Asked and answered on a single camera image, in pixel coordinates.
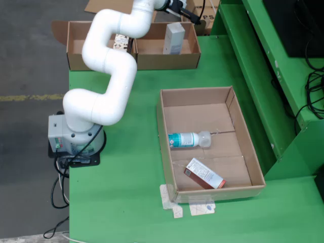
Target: power cord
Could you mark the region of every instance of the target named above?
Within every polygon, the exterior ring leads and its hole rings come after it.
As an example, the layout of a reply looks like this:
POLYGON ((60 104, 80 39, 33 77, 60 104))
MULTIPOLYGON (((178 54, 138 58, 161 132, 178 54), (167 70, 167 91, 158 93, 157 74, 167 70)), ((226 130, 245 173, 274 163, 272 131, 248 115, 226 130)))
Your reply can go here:
POLYGON ((64 208, 68 207, 69 205, 56 206, 56 205, 54 204, 54 201, 53 201, 54 189, 55 189, 55 186, 56 186, 57 181, 58 181, 59 179, 60 179, 60 177, 58 176, 58 177, 56 178, 56 180, 54 181, 54 184, 53 184, 53 187, 52 187, 52 190, 51 190, 51 204, 52 204, 53 208, 55 208, 55 209, 64 209, 64 208))
POLYGON ((86 243, 86 242, 84 242, 84 241, 80 241, 80 240, 77 240, 77 239, 71 239, 71 238, 65 236, 64 234, 67 234, 67 233, 70 234, 69 231, 63 231, 63 232, 62 232, 62 236, 63 236, 64 238, 66 238, 66 239, 72 241, 72 242, 77 242, 77 243, 86 243))
POLYGON ((202 9, 201 9, 201 14, 199 16, 199 19, 201 19, 201 17, 203 16, 203 13, 204 13, 204 10, 205 10, 205 3, 206 3, 206 0, 204 0, 204 3, 202 4, 202 9))
MULTIPOLYGON (((101 131, 101 129, 103 128, 103 126, 100 126, 98 131, 96 132, 96 134, 93 136, 93 138, 83 147, 83 149, 81 149, 66 165, 65 169, 64 169, 64 173, 62 174, 59 170, 59 167, 58 167, 58 163, 57 163, 57 159, 58 159, 58 156, 57 156, 57 151, 56 151, 56 155, 55 155, 55 163, 54 163, 54 167, 56 169, 56 171, 59 173, 59 176, 58 178, 55 180, 54 184, 53 184, 53 187, 52 187, 52 190, 51 190, 51 204, 54 208, 56 209, 63 209, 63 208, 66 208, 69 206, 69 200, 67 199, 67 197, 65 196, 64 194, 64 178, 68 178, 68 175, 66 174, 66 171, 67 169, 69 168, 69 166, 71 165, 71 163, 73 163, 73 161, 75 160, 75 158, 77 158, 78 156, 80 156, 80 154, 93 142, 93 140, 98 136, 99 132, 101 131), (57 184, 57 182, 60 181, 60 186, 61 186, 61 190, 62 190, 62 197, 63 197, 63 200, 64 202, 66 203, 65 206, 61 206, 61 207, 58 207, 54 204, 53 202, 53 193, 54 193, 54 189, 55 189, 55 186, 57 184)), ((54 228, 52 229, 49 229, 47 230, 44 234, 43 234, 43 237, 45 239, 51 239, 55 232, 56 232, 56 229, 61 226, 65 221, 69 220, 69 216, 67 218, 65 218, 64 220, 60 221, 54 228), (53 231, 52 235, 47 237, 46 234, 48 234, 49 232, 53 231)), ((66 237, 65 235, 62 234, 63 237, 67 238, 68 240, 70 241, 73 241, 73 242, 81 242, 81 243, 86 243, 86 242, 83 242, 83 241, 79 241, 79 240, 75 240, 75 239, 70 239, 68 237, 66 237)))
POLYGON ((55 232, 56 232, 56 229, 59 227, 59 226, 61 226, 65 221, 67 221, 67 220, 69 220, 69 216, 67 217, 67 218, 65 218, 65 219, 63 219, 62 221, 60 221, 54 228, 52 228, 52 229, 49 229, 48 231, 46 231, 44 234, 43 234, 43 237, 45 238, 45 239, 51 239, 53 236, 54 236, 54 234, 55 234, 55 232), (47 236, 45 236, 46 234, 48 234, 49 232, 51 232, 51 231, 53 231, 53 233, 52 233, 52 235, 51 236, 49 236, 49 237, 47 237, 47 236))
MULTIPOLYGON (((61 175, 59 174, 59 182, 60 182, 60 187, 61 187, 61 190, 62 190, 62 183, 61 183, 61 175)), ((67 200, 68 203, 70 203, 69 199, 67 198, 67 196, 64 194, 64 197, 65 199, 67 200)))
POLYGON ((310 40, 307 42, 306 44, 306 47, 305 47, 305 60, 306 60, 306 63, 307 65, 313 70, 313 72, 309 73, 308 75, 308 78, 307 78, 307 82, 306 82, 306 85, 305 85, 305 90, 306 90, 306 105, 302 106, 296 116, 295 116, 295 121, 294 121, 294 129, 295 129, 295 133, 296 135, 298 134, 297 133, 297 117, 298 115, 300 114, 300 112, 302 111, 302 109, 304 109, 305 107, 308 107, 308 109, 310 111, 313 112, 313 114, 319 118, 319 119, 324 119, 324 117, 322 115, 324 115, 324 109, 320 109, 320 108, 317 108, 314 106, 315 103, 321 101, 324 99, 324 96, 320 99, 317 99, 315 101, 312 101, 311 100, 311 93, 313 92, 317 92, 317 91, 324 91, 324 67, 320 67, 320 68, 317 68, 317 67, 314 67, 310 61, 309 61, 309 58, 308 58, 308 55, 307 55, 307 50, 308 50, 308 46, 309 44, 311 43, 311 41, 313 40, 314 38, 314 32, 308 28, 299 18, 298 18, 298 15, 296 13, 296 9, 297 9, 297 4, 295 4, 295 8, 294 8, 294 13, 295 13, 295 16, 298 20, 298 22, 301 24, 302 27, 304 27, 310 34, 311 34, 311 38, 310 40))

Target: white box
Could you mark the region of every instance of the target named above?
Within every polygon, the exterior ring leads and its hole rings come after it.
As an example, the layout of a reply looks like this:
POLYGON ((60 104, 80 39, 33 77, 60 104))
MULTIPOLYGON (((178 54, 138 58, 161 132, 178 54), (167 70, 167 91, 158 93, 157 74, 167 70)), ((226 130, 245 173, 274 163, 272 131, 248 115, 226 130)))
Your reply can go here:
POLYGON ((163 54, 180 54, 185 30, 179 22, 167 25, 163 54))

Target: green table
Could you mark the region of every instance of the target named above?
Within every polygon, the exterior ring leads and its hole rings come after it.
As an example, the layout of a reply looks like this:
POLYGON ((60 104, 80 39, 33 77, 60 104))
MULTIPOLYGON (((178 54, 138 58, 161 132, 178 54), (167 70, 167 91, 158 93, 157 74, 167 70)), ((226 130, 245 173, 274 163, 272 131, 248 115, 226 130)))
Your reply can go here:
MULTIPOLYGON (((163 210, 165 184, 156 124, 160 89, 233 85, 263 171, 274 153, 228 36, 198 38, 197 70, 139 71, 124 117, 105 127, 96 167, 70 171, 70 235, 87 242, 320 242, 324 206, 312 177, 275 180, 256 198, 216 202, 216 213, 173 218, 163 210)), ((103 93, 109 77, 71 71, 70 88, 103 93)))

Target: red and white box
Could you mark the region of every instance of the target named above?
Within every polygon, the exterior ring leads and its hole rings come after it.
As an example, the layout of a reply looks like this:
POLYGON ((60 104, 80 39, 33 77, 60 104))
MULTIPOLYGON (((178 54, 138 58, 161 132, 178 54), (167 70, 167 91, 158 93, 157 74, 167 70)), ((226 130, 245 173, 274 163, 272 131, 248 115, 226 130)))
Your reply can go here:
POLYGON ((226 181, 198 159, 193 158, 184 173, 204 189, 222 188, 226 181))

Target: green surface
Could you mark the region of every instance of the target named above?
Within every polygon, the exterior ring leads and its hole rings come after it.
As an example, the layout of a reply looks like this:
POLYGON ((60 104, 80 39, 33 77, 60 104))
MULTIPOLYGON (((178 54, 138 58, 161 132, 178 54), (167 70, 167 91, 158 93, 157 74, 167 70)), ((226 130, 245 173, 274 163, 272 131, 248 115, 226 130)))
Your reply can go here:
POLYGON ((323 165, 324 120, 310 121, 270 169, 266 180, 314 175, 323 165))
MULTIPOLYGON (((305 84, 308 74, 312 70, 307 66, 304 58, 288 57, 262 0, 242 1, 289 104, 296 115, 298 110, 306 104, 305 84)), ((314 66, 324 66, 323 58, 312 58, 310 61, 314 66)), ((319 99, 322 96, 322 92, 315 92, 312 95, 312 100, 319 99)), ((319 102, 317 105, 323 107, 324 101, 319 102)), ((304 108, 298 117, 298 122, 303 128, 310 120, 317 119, 310 110, 304 108)))
POLYGON ((280 158, 295 138, 294 120, 286 115, 278 91, 243 5, 221 4, 219 13, 236 53, 259 116, 280 158))
MULTIPOLYGON (((139 71, 124 117, 105 127, 96 167, 70 171, 70 235, 87 242, 320 242, 324 206, 313 178, 270 181, 256 198, 217 202, 216 213, 174 219, 163 210, 157 136, 160 89, 233 85, 259 160, 274 155, 228 37, 199 37, 197 70, 139 71)), ((107 75, 71 71, 70 88, 103 93, 107 75)))

